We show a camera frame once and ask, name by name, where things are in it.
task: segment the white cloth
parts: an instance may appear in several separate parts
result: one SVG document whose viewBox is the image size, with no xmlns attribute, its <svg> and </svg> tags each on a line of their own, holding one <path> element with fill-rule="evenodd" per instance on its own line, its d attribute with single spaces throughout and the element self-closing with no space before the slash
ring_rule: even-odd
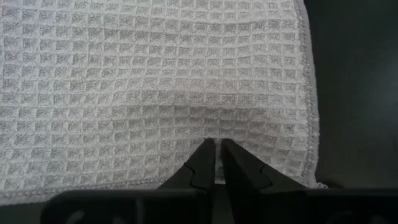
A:
<svg viewBox="0 0 398 224">
<path fill-rule="evenodd" d="M 2 0 L 0 204 L 157 185 L 207 137 L 314 187 L 297 1 Z"/>
</svg>

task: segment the grid pattern fabric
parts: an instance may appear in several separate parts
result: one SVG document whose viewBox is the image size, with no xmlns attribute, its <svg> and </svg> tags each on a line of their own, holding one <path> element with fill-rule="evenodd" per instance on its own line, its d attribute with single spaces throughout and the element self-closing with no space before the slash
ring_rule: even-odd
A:
<svg viewBox="0 0 398 224">
<path fill-rule="evenodd" d="M 1 4 L 0 203 L 160 183 L 207 137 L 315 183 L 294 0 Z"/>
</svg>

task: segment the microfiber towel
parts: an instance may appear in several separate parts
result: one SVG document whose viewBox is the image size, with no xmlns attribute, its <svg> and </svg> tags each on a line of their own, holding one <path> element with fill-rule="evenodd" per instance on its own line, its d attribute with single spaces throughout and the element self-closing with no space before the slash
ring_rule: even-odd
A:
<svg viewBox="0 0 398 224">
<path fill-rule="evenodd" d="M 302 0 L 0 3 L 0 204 L 156 187 L 205 138 L 316 186 Z"/>
</svg>

